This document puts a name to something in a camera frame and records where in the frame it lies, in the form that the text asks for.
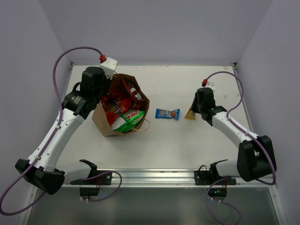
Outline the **yellow M&M's packet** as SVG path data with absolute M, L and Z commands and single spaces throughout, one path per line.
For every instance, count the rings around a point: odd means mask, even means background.
M 192 107 L 189 108 L 184 118 L 187 120 L 196 120 L 196 113 L 192 111 Z

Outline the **brown paper bag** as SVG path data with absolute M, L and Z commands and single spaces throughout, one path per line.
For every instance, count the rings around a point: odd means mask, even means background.
M 92 120 L 104 137 L 142 132 L 150 101 L 142 92 L 136 78 L 115 74 L 108 93 L 101 98 Z

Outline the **blue M&M's packet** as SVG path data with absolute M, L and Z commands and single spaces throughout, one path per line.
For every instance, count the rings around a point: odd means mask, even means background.
M 175 109 L 175 110 L 156 109 L 156 113 L 155 113 L 156 119 L 178 120 L 179 117 L 180 117 L 180 109 Z

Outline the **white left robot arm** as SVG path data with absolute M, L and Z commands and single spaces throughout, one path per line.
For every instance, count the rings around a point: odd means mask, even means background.
M 97 180 L 97 167 L 88 160 L 65 167 L 57 167 L 57 162 L 74 132 L 108 93 L 111 80 L 100 67 L 87 67 L 83 71 L 82 80 L 65 96 L 62 112 L 42 143 L 28 159 L 16 162 L 15 168 L 27 182 L 53 195 L 66 183 L 83 180 L 92 184 Z

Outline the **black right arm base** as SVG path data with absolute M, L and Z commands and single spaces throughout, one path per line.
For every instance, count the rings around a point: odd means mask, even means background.
M 202 165 L 199 169 L 194 171 L 194 179 L 197 186 L 210 186 L 214 182 L 220 180 L 221 177 L 218 175 L 215 167 L 208 169 L 207 166 Z M 236 184 L 237 182 L 234 178 L 219 181 L 216 183 L 216 185 L 221 187 L 212 187 L 209 190 L 209 197 L 213 199 L 224 200 L 227 196 L 228 186 L 234 186 Z

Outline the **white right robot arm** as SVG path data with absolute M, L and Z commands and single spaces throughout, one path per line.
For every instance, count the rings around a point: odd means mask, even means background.
M 214 184 L 226 177 L 240 177 L 246 182 L 261 181 L 272 175 L 271 185 L 276 183 L 276 160 L 271 139 L 259 136 L 233 119 L 227 110 L 217 106 L 211 88 L 199 88 L 191 106 L 210 126 L 222 132 L 238 149 L 236 160 L 221 160 L 210 165 L 209 179 Z

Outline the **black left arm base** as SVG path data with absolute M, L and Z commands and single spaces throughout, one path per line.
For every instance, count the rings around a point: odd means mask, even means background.
M 79 195 L 82 199 L 90 200 L 98 197 L 101 186 L 109 186 L 112 181 L 112 172 L 96 170 L 89 175 L 90 177 L 94 177 L 96 175 L 105 173 L 102 176 L 96 177 L 92 180 L 75 180 L 70 182 L 70 185 L 79 185 Z

